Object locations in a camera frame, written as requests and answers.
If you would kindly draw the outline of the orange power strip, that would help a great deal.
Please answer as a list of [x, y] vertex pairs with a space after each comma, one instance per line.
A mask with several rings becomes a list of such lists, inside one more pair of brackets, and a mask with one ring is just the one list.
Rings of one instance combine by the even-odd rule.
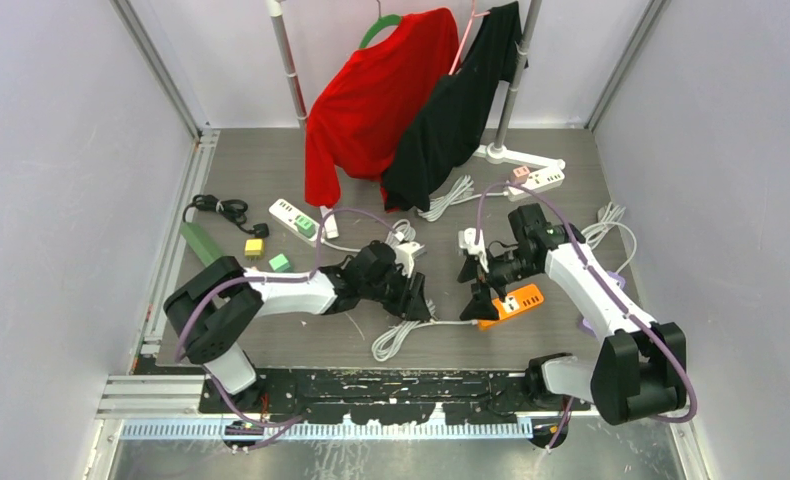
[[498, 314], [497, 320], [477, 321], [477, 328], [480, 331], [487, 331], [515, 317], [531, 311], [541, 306], [545, 301], [542, 291], [535, 284], [522, 286], [503, 298], [494, 298], [492, 304]]

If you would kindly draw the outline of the pink plug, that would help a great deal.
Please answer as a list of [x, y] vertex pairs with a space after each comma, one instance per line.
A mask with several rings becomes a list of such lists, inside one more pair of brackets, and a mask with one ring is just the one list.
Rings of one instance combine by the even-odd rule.
[[509, 182], [514, 185], [523, 184], [527, 181], [531, 171], [527, 166], [517, 166], [510, 174]]

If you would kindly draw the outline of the white power strip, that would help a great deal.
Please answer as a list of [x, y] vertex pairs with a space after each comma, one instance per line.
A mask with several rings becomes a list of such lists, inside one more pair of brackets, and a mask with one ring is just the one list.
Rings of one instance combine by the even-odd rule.
[[315, 248], [320, 237], [320, 223], [289, 201], [278, 198], [268, 208], [269, 214], [289, 232]]
[[510, 202], [529, 199], [529, 191], [542, 193], [562, 185], [565, 180], [565, 173], [557, 167], [545, 167], [537, 171], [530, 172], [524, 181], [524, 190], [516, 187], [506, 187], [504, 194]]

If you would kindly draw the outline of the purple power strip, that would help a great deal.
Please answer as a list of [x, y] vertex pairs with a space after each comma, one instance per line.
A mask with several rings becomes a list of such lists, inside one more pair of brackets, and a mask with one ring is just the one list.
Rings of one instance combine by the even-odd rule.
[[[607, 275], [610, 278], [609, 282], [611, 285], [616, 286], [619, 290], [623, 290], [625, 288], [626, 280], [622, 275], [614, 271], [607, 271]], [[588, 335], [592, 337], [596, 336], [595, 330], [586, 317], [581, 318], [581, 320], [578, 322], [578, 327], [581, 331], [587, 333]]]

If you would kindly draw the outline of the yellow plug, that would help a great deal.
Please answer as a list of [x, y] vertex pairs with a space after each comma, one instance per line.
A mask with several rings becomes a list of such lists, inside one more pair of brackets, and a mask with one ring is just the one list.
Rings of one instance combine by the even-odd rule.
[[248, 259], [260, 258], [265, 250], [265, 242], [261, 238], [249, 238], [245, 241], [243, 254]]

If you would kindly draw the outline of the green power strip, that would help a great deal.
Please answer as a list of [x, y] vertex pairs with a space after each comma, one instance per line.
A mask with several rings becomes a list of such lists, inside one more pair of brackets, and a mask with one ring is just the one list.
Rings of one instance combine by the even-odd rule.
[[208, 267], [225, 255], [218, 243], [197, 223], [182, 222], [180, 234], [200, 262]]

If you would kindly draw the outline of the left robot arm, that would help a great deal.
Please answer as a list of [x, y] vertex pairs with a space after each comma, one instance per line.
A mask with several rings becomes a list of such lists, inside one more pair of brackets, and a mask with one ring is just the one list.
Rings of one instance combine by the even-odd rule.
[[200, 366], [224, 389], [240, 413], [263, 397], [254, 363], [238, 343], [256, 318], [288, 313], [335, 315], [374, 302], [404, 321], [427, 322], [433, 314], [425, 277], [415, 271], [413, 246], [373, 241], [332, 265], [303, 273], [245, 269], [223, 256], [172, 293], [163, 311], [178, 336], [174, 358]]

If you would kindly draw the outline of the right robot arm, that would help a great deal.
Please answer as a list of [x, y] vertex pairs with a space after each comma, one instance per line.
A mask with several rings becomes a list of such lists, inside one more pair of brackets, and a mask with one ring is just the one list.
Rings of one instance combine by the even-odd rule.
[[495, 303], [509, 285], [545, 275], [558, 285], [589, 322], [598, 344], [595, 361], [570, 353], [534, 358], [525, 376], [529, 403], [553, 409], [564, 397], [596, 407], [611, 425], [643, 418], [679, 422], [695, 413], [695, 397], [686, 372], [686, 337], [673, 322], [662, 323], [636, 305], [607, 274], [580, 232], [570, 224], [552, 224], [538, 204], [516, 208], [508, 216], [513, 249], [492, 255], [485, 234], [472, 227], [459, 231], [457, 243], [466, 260], [458, 276], [471, 287], [463, 321], [497, 321]]

